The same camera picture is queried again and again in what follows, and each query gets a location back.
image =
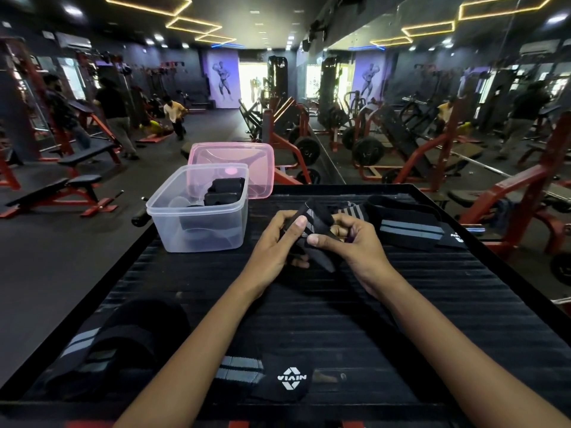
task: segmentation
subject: bodybuilder poster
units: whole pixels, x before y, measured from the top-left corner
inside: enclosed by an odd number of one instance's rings
[[[238,108],[240,104],[240,77],[238,51],[211,49],[206,55],[204,73],[210,81],[210,95],[217,108]]]
[[[385,55],[378,49],[358,52],[355,57],[353,91],[359,90],[367,103],[374,97],[380,99],[382,77],[385,69]]]

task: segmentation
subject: black table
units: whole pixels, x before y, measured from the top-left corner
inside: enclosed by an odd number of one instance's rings
[[[435,207],[412,185],[275,186],[250,201],[246,237],[232,251],[169,254],[150,226],[0,390],[0,410],[14,418],[106,419],[128,402],[48,402],[24,398],[79,326],[96,310],[114,309],[144,292],[176,297],[192,325],[239,274],[279,209],[309,197],[328,205],[396,196]],[[571,416],[571,320],[461,225],[442,212],[470,251],[426,253],[386,246],[396,269],[474,343]],[[277,278],[240,325],[266,351],[306,354],[323,379],[300,403],[251,398],[236,405],[206,402],[199,418],[219,420],[423,420],[461,417],[453,399],[384,308],[363,291],[350,270],[291,267]]]

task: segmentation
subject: fingernail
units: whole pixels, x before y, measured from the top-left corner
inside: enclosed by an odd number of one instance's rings
[[[319,243],[319,237],[317,234],[310,234],[309,236],[307,236],[307,243],[309,243],[310,245],[313,246],[317,246],[317,244]]]
[[[303,215],[298,216],[297,219],[295,220],[295,224],[299,228],[305,228],[305,226],[307,225],[307,217],[305,217]]]

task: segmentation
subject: man in black shirt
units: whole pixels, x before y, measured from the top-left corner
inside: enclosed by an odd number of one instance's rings
[[[123,102],[123,97],[116,89],[117,85],[108,78],[101,78],[99,84],[103,87],[95,95],[93,103],[103,109],[110,131],[125,150],[124,158],[138,160],[139,156],[129,139],[130,121]]]
[[[510,152],[516,148],[517,144],[532,128],[541,108],[551,100],[544,87],[545,82],[543,81],[530,84],[527,91],[514,101],[513,112],[505,129],[505,136],[508,139],[503,144],[496,159],[505,160],[508,158]]]
[[[62,94],[62,82],[52,73],[43,77],[46,84],[46,103],[50,108],[54,122],[61,128],[71,133],[77,144],[83,150],[91,146],[91,137],[81,127],[75,111],[69,106],[68,100]]]

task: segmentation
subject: pink plastic lid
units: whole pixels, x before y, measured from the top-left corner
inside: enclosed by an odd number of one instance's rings
[[[262,143],[196,143],[189,165],[246,164],[250,172],[248,198],[267,198],[274,189],[274,149]]]

